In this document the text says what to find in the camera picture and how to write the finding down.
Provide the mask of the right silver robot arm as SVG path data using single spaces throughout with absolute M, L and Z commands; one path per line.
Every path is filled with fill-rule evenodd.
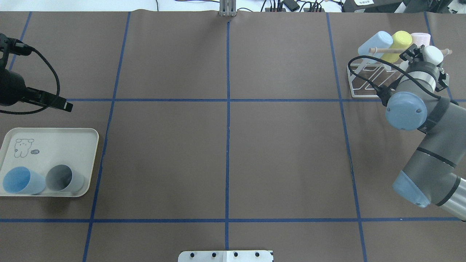
M 393 183 L 412 204 L 440 207 L 465 221 L 465 179 L 454 169 L 465 156 L 465 108 L 433 92 L 441 70 L 412 62 L 387 102 L 386 119 L 396 129 L 418 130 L 424 139 Z

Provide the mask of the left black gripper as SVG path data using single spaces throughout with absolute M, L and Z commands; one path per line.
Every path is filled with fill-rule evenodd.
M 25 86 L 21 75 L 10 70 L 2 70 L 0 74 L 0 105 L 12 106 L 24 97 L 25 103 L 35 106 L 51 107 L 66 112 L 71 112 L 73 104 L 65 98 Z

